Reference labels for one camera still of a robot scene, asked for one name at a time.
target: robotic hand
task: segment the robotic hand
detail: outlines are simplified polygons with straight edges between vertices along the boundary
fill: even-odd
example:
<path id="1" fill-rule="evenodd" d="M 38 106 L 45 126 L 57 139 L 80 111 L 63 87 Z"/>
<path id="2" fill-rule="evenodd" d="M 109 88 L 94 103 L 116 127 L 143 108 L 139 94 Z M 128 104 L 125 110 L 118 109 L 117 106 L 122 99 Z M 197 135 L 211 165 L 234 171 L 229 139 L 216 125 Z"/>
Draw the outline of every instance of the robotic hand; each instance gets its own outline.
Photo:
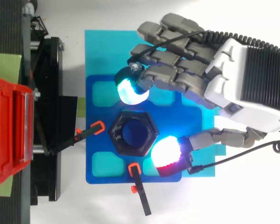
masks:
<path id="1" fill-rule="evenodd" d="M 192 150 L 218 142 L 249 148 L 266 133 L 280 131 L 278 47 L 242 35 L 204 31 L 196 22 L 176 14 L 165 15 L 161 25 L 143 23 L 138 34 L 154 46 L 138 44 L 131 51 L 128 67 L 115 75 L 124 103 L 134 105 L 144 101 L 155 85 L 180 92 L 208 109 L 219 107 L 221 116 L 248 126 L 246 132 L 213 128 L 176 139 L 180 146 L 177 161 L 169 159 L 155 164 L 157 168 L 165 168 L 158 169 L 161 176 L 171 175 L 168 170 L 172 168 L 168 166 L 176 162 L 179 165 L 175 170 L 187 169 L 190 173 Z M 160 142 L 152 150 L 153 161 L 158 151 L 162 153 L 157 149 L 161 148 Z"/>

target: red storage bin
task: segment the red storage bin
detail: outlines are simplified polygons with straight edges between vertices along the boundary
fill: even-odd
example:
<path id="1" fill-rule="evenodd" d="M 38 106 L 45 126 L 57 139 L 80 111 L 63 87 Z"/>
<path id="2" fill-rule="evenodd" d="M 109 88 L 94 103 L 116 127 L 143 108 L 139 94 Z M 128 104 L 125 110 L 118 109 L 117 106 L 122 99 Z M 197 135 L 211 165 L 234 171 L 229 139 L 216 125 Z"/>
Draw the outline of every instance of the red storage bin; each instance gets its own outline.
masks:
<path id="1" fill-rule="evenodd" d="M 0 184 L 33 156 L 32 90 L 0 79 Z"/>

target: robot finger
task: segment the robot finger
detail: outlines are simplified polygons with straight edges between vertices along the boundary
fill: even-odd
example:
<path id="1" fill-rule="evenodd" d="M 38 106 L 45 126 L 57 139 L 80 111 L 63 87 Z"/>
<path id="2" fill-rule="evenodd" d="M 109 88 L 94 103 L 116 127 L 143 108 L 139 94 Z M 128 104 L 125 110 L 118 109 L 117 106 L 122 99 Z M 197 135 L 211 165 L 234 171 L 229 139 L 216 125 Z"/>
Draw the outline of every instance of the robot finger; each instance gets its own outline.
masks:
<path id="1" fill-rule="evenodd" d="M 182 33 L 165 29 L 163 26 L 153 22 L 145 22 L 138 28 L 138 35 L 145 41 L 156 45 L 179 37 Z M 181 57 L 189 60 L 195 59 L 204 64 L 209 64 L 216 53 L 216 50 L 197 42 L 192 42 L 189 38 L 170 43 L 164 48 Z"/>
<path id="2" fill-rule="evenodd" d="M 155 85 L 159 89 L 177 91 L 208 109 L 214 108 L 204 97 L 207 83 L 201 77 L 181 72 L 177 68 L 150 66 L 138 78 L 137 85 L 144 90 Z"/>
<path id="3" fill-rule="evenodd" d="M 176 15 L 173 13 L 165 15 L 161 19 L 160 24 L 170 31 L 179 32 L 183 35 L 190 34 L 196 31 L 204 31 L 204 29 L 200 27 L 195 21 L 186 19 L 180 15 Z M 197 43 L 201 43 L 202 34 L 191 37 L 191 40 Z"/>
<path id="4" fill-rule="evenodd" d="M 146 44 L 138 44 L 132 51 L 131 55 L 136 56 L 142 51 L 150 48 Z M 185 72 L 189 75 L 195 75 L 202 78 L 205 69 L 207 68 L 206 64 L 203 64 L 197 60 L 187 60 L 183 59 L 181 56 L 176 55 L 170 51 L 160 51 L 154 50 L 149 53 L 144 54 L 138 58 L 138 62 L 144 65 L 154 65 L 154 66 L 169 66 L 174 69 L 178 69 L 180 72 Z"/>

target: black hexagonal nut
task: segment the black hexagonal nut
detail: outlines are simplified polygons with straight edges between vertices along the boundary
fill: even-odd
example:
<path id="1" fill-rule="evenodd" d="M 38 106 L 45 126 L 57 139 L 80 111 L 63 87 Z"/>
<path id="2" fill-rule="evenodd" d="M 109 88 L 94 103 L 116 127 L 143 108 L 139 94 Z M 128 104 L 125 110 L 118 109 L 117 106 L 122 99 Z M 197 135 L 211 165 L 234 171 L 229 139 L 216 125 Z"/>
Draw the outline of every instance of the black hexagonal nut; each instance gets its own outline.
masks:
<path id="1" fill-rule="evenodd" d="M 130 124 L 131 121 L 136 121 L 136 124 L 140 124 L 139 128 L 133 126 L 132 138 L 142 140 L 137 142 L 138 145 L 136 146 L 130 144 L 126 138 L 125 126 Z M 121 111 L 108 130 L 108 133 L 118 154 L 143 157 L 149 152 L 150 147 L 159 135 L 159 130 L 148 112 Z"/>

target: blue tray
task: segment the blue tray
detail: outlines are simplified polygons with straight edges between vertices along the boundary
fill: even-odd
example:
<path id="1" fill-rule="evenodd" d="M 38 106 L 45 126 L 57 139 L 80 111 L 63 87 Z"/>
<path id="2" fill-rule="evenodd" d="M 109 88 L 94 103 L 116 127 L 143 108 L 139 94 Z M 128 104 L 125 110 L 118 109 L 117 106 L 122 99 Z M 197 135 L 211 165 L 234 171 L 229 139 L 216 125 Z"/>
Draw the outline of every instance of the blue tray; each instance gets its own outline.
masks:
<path id="1" fill-rule="evenodd" d="M 176 182 L 187 172 L 161 178 L 152 164 L 150 153 L 145 157 L 118 155 L 107 133 L 120 111 L 147 111 L 156 123 L 162 139 L 190 135 L 214 126 L 217 110 L 207 110 L 179 93 L 153 88 L 147 101 L 139 105 L 125 105 L 118 96 L 114 74 L 126 66 L 128 52 L 143 42 L 134 31 L 85 31 L 86 66 L 86 125 L 97 120 L 105 123 L 106 131 L 86 140 L 86 180 L 88 183 L 133 182 L 127 166 L 137 162 L 143 182 Z M 194 165 L 215 161 L 215 155 L 224 155 L 225 147 L 215 145 L 194 152 Z M 192 176 L 215 176 L 215 168 Z"/>

